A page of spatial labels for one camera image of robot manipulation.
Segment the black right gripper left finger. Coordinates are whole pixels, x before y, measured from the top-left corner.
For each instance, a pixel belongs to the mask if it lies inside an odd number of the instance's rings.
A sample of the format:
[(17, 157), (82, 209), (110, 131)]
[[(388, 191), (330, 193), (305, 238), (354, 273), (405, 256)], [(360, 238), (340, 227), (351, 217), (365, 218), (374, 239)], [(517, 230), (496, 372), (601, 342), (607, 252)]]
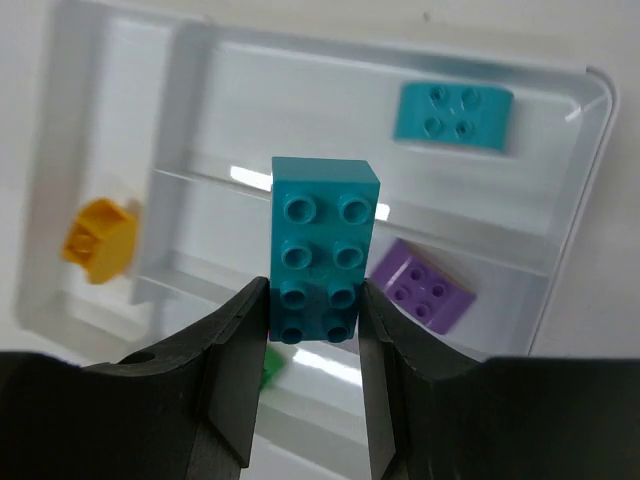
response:
[(236, 479), (250, 462), (269, 313), (258, 277), (117, 363), (1, 356), (5, 479)]

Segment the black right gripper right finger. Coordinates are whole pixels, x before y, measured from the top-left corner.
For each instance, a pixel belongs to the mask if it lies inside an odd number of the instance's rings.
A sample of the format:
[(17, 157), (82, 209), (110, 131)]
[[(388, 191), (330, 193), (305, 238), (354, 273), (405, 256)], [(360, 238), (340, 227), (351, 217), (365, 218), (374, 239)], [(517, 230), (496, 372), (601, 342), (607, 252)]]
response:
[(365, 284), (359, 353), (375, 479), (635, 479), (635, 359), (474, 360)]

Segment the green lego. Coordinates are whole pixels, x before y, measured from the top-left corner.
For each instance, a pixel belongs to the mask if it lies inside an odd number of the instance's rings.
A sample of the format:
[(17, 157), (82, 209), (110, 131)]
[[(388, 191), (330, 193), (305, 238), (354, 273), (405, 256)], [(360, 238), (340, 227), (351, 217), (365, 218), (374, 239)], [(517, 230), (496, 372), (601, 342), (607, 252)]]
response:
[(286, 358), (274, 347), (268, 346), (265, 350), (263, 363), (263, 375), (260, 389), (268, 388), (277, 376), (285, 368)]

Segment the purple lego brick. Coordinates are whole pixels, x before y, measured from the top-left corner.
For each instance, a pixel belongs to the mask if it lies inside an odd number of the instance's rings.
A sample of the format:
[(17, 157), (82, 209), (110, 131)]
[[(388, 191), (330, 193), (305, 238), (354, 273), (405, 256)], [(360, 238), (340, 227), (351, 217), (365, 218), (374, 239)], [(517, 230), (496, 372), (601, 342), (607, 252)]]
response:
[(447, 334), (477, 298), (403, 239), (391, 244), (369, 281), (413, 320), (440, 335)]

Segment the yellow lego brick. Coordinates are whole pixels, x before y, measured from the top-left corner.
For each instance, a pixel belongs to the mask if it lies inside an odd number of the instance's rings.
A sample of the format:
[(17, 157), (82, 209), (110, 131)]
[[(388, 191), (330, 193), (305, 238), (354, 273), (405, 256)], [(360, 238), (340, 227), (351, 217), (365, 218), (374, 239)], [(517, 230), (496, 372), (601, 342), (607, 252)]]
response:
[(104, 284), (132, 262), (138, 218), (108, 198), (98, 198), (75, 215), (61, 247), (62, 258), (80, 266), (89, 284)]

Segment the teal round lego brick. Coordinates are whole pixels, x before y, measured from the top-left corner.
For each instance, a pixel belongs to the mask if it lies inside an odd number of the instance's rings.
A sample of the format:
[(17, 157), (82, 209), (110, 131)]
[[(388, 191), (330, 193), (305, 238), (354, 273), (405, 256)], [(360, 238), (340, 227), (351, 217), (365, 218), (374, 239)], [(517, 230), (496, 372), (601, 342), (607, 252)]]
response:
[(514, 94), (461, 83), (407, 82), (400, 89), (393, 138), (504, 152)]

